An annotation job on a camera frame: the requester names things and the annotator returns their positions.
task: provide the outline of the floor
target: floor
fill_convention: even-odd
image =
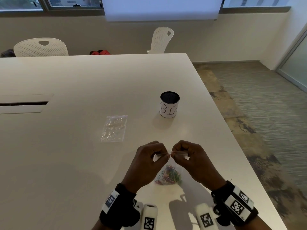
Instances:
[[[307,197],[307,93],[259,62],[209,67]]]
[[[307,94],[259,62],[194,67],[287,229],[306,230]]]

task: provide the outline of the baseboard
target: baseboard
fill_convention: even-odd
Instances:
[[[259,62],[260,60],[228,60],[228,61],[192,61],[193,64],[216,64],[216,63],[245,63]]]
[[[297,88],[303,90],[304,92],[307,93],[307,87],[304,86],[302,83],[299,81],[295,80],[293,77],[290,77],[288,74],[285,72],[281,71],[280,69],[276,71],[278,74],[280,74],[282,77],[290,81],[293,85],[295,85]]]

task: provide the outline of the plastic bag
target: plastic bag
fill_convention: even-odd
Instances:
[[[165,166],[160,170],[155,178],[155,183],[159,185],[173,185],[181,183],[182,166],[178,165],[173,158],[170,157]]]
[[[107,116],[102,129],[101,142],[124,141],[127,118],[127,115]]]

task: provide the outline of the black wrist band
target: black wrist band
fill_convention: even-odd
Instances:
[[[110,194],[99,216],[101,223],[113,230],[135,225],[140,219],[140,213],[134,208],[135,193],[119,183]]]
[[[254,202],[229,181],[212,191],[211,195],[216,204],[215,210],[221,215],[217,218],[221,225],[232,222],[233,225],[243,226],[258,215]]]

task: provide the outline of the chair backrest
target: chair backrest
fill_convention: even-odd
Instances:
[[[174,36],[174,31],[168,27],[158,27],[153,34],[151,48],[147,53],[164,53],[166,46]]]
[[[68,55],[64,42],[57,38],[31,38],[14,46],[16,57]]]

